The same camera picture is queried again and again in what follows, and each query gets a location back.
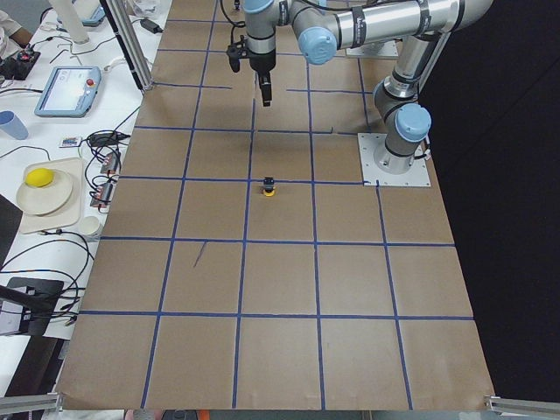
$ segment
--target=small electronic device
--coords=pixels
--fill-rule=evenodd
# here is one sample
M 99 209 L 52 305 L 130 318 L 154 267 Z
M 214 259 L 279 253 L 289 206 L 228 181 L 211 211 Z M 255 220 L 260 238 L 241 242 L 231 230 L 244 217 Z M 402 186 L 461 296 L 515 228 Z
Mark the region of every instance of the small electronic device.
M 7 80 L 24 81 L 41 55 L 30 45 L 0 62 L 0 74 Z
M 83 140 L 83 137 L 77 136 L 77 137 L 65 137 L 62 140 L 60 140 L 59 143 L 59 147 L 61 149 L 65 149 L 68 147 L 80 147 L 80 144 Z
M 84 26 L 99 26 L 105 18 L 105 10 L 98 0 L 72 0 L 73 7 Z
M 84 116 L 94 102 L 102 72 L 97 66 L 59 66 L 52 70 L 35 107 L 36 116 Z

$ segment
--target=blue cup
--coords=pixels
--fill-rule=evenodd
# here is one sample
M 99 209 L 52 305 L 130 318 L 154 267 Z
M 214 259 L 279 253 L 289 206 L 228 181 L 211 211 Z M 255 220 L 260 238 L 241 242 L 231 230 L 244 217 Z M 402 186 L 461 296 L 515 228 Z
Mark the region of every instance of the blue cup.
M 21 120 L 11 111 L 0 112 L 0 129 L 16 140 L 25 140 L 29 132 Z

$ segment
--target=black device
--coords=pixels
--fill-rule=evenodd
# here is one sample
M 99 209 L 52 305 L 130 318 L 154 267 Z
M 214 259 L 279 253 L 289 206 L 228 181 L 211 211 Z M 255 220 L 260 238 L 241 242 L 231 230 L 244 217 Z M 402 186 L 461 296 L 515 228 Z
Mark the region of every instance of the black device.
M 15 290 L 20 288 L 32 289 L 34 294 Z M 21 305 L 24 307 L 24 312 L 31 313 L 29 323 L 26 324 L 23 332 L 25 335 L 43 335 L 63 288 L 64 282 L 60 280 L 13 277 L 7 287 L 0 286 L 0 300 Z
M 146 31 L 150 31 L 151 33 L 162 33 L 164 30 L 161 29 L 161 26 L 159 26 L 157 23 L 152 22 L 151 20 L 149 20 L 147 17 L 145 17 L 144 19 L 142 19 L 140 21 L 140 25 L 146 30 Z
M 40 52 L 33 51 L 28 45 L 23 51 L 18 52 L 15 58 L 11 56 L 0 62 L 0 74 L 6 80 L 24 81 L 40 55 Z

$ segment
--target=blue joint cap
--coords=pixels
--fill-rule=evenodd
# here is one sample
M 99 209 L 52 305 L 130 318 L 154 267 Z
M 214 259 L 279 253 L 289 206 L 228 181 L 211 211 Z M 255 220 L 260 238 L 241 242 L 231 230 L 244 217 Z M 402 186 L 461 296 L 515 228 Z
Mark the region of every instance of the blue joint cap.
M 395 117 L 396 131 L 410 143 L 419 143 L 430 131 L 431 117 L 426 108 L 417 103 L 407 103 L 399 108 Z
M 297 44 L 310 64 L 325 64 L 336 54 L 336 38 L 331 31 L 321 26 L 301 32 Z
M 249 15 L 254 15 L 265 10 L 274 0 L 245 0 L 243 2 L 243 11 Z

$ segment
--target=white cup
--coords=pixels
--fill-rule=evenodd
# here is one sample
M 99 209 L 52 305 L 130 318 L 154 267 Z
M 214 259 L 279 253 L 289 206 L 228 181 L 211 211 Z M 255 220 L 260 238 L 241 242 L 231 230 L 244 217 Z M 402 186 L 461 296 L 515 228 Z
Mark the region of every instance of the white cup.
M 80 235 L 88 242 L 98 241 L 102 235 L 103 224 L 95 216 L 84 217 L 78 224 Z

